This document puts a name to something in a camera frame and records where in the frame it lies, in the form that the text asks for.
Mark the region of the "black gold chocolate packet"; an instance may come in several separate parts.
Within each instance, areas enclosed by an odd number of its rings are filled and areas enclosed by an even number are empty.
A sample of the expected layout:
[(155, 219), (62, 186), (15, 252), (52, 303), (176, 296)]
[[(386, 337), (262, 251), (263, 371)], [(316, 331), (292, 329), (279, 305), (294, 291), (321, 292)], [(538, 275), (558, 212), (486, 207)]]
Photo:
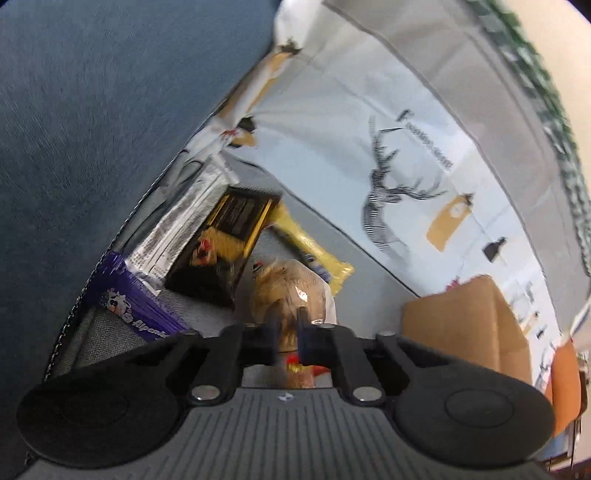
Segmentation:
[(164, 287), (232, 309), (245, 264), (280, 200), (279, 192), (226, 188), (172, 263)]

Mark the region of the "clear bag of crackers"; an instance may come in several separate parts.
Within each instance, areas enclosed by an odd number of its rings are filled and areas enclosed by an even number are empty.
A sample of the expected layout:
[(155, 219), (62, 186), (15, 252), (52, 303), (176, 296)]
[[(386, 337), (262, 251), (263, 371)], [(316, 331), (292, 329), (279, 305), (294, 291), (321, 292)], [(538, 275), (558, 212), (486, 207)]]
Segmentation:
[(311, 389), (315, 378), (329, 370), (304, 366), (297, 355), (297, 313), (307, 311), (304, 321), (322, 325), (338, 323), (335, 299), (329, 284), (300, 261), (256, 261), (252, 267), (253, 291), (250, 312), (256, 324), (276, 318), (280, 322), (280, 369), (288, 389)]

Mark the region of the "open cardboard box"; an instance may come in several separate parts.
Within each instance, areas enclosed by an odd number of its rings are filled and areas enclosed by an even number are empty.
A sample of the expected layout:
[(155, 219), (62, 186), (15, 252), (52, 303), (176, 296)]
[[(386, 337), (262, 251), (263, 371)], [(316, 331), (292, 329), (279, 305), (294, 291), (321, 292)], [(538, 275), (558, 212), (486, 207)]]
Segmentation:
[(402, 333), (447, 355), (533, 383), (528, 340), (489, 276), (407, 303)]

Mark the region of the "orange cushion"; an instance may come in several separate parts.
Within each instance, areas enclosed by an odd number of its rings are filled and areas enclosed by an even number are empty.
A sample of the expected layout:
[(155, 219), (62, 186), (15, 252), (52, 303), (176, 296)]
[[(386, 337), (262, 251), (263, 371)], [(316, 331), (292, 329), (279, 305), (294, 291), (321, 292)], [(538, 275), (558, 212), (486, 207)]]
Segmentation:
[(545, 391), (555, 416), (552, 437), (560, 435), (579, 416), (581, 395), (577, 352), (573, 342), (568, 340), (554, 355)]

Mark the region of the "purple Alpenliebe candy pack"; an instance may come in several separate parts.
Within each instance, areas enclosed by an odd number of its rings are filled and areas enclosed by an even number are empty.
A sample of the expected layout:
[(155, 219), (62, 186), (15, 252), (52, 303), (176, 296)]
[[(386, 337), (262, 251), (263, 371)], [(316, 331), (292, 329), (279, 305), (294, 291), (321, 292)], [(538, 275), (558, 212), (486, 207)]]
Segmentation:
[(128, 270), (124, 257), (116, 252), (108, 252), (98, 265), (86, 297), (95, 306), (114, 314), (146, 342), (190, 330)]

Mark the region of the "silver foil snack stick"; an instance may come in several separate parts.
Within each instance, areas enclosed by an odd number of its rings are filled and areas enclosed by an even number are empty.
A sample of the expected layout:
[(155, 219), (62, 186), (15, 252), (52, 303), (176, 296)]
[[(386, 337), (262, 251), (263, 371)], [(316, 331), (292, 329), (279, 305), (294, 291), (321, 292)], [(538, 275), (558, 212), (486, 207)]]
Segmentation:
[(226, 188), (235, 184), (238, 175), (221, 155), (209, 155), (188, 189), (126, 256), (127, 268), (152, 294), (159, 295), (174, 261)]

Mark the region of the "yellow candy bar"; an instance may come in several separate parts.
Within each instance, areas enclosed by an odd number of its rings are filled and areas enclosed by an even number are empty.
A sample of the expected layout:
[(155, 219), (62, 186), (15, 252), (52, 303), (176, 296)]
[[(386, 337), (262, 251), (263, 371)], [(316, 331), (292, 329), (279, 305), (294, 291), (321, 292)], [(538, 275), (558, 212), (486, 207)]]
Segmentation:
[(346, 279), (355, 272), (353, 265), (339, 260), (308, 235), (291, 217), (283, 201), (273, 209), (270, 226), (300, 252), (305, 265), (329, 285), (332, 295), (337, 295)]

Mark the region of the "green checkered cloth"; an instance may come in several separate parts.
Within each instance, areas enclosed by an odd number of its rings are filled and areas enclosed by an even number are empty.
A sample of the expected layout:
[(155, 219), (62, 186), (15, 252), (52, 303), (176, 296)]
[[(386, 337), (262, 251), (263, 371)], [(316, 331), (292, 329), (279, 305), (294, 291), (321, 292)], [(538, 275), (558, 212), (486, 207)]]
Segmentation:
[(550, 141), (581, 251), (590, 271), (590, 196), (578, 147), (560, 94), (517, 15), (501, 1), (470, 1), (474, 15), (530, 99)]

